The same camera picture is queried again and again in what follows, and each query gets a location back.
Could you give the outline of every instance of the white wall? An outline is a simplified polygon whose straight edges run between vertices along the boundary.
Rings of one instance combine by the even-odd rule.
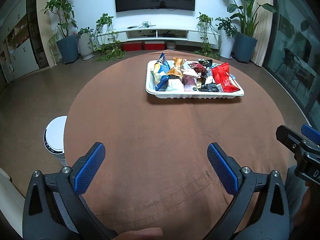
[[[199,12],[210,17],[228,17],[227,6],[232,0],[196,0],[195,11],[167,9],[135,10],[116,13],[115,0],[71,0],[74,5],[75,20],[78,28],[91,27],[95,29],[96,21],[103,13],[108,13],[113,18],[115,29],[125,29],[132,25],[139,25],[143,21],[149,21],[152,25],[185,26],[194,28],[198,22]],[[50,14],[52,29],[57,26],[58,19]]]

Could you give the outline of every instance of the round table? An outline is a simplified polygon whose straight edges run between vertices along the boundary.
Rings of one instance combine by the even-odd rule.
[[[167,60],[198,59],[165,53]],[[218,142],[240,166],[263,173],[276,169],[285,179],[289,151],[275,136],[284,120],[265,90],[231,66],[243,97],[147,94],[147,63],[160,54],[118,62],[85,85],[68,113],[65,156],[71,166],[96,141],[105,145],[106,158],[84,198],[107,227],[118,233],[162,227],[164,239],[202,239],[232,199],[207,159],[208,145]]]

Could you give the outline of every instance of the red storage box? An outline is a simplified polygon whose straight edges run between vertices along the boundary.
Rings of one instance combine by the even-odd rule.
[[[124,51],[142,50],[142,42],[127,42],[122,44]]]
[[[164,50],[165,44],[164,41],[145,41],[144,49],[145,50]]]

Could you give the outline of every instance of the screw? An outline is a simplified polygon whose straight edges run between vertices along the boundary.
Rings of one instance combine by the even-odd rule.
[[[273,176],[279,177],[280,173],[279,171],[272,171]]]
[[[65,166],[62,168],[62,173],[69,173],[70,170],[71,168],[69,166]]]
[[[246,174],[248,174],[248,173],[250,173],[250,168],[249,167],[243,167],[242,168],[242,171],[244,172],[244,173],[246,173]]]
[[[34,173],[33,173],[33,176],[34,177],[38,177],[40,175],[40,171],[35,171]]]

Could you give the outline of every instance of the hand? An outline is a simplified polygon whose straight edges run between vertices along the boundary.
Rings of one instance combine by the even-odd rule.
[[[155,236],[162,236],[161,228],[145,228],[139,231],[128,231],[120,234],[115,240],[148,240]]]

